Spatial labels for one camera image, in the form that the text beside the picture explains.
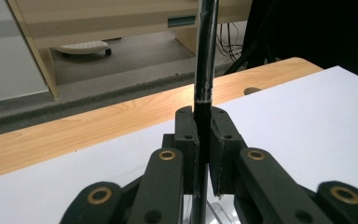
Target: gray carpet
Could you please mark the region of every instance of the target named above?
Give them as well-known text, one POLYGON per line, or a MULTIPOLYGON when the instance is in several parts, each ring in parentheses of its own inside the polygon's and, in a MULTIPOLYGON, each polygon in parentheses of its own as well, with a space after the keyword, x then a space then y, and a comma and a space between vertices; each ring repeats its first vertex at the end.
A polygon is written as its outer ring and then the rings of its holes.
MULTIPOLYGON (((241 44, 246 22, 236 24, 240 32, 231 41, 241 44)), ((194 83, 196 58, 174 38, 174 31, 106 42, 112 49, 109 57, 100 52, 63 58, 53 50, 60 98, 45 92, 0 102, 0 133, 194 83)), ((216 77, 231 64, 216 50, 216 77)))

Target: black pole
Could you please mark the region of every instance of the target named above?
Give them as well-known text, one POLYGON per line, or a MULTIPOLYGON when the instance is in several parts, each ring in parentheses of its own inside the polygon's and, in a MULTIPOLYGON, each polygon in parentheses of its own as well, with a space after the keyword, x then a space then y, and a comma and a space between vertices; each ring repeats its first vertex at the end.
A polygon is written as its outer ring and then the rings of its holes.
POLYGON ((194 120, 200 139, 200 159, 196 192, 191 211, 192 224, 205 223, 208 188, 208 160, 214 77, 214 53, 218 0, 200 0, 196 80, 194 85, 194 120))

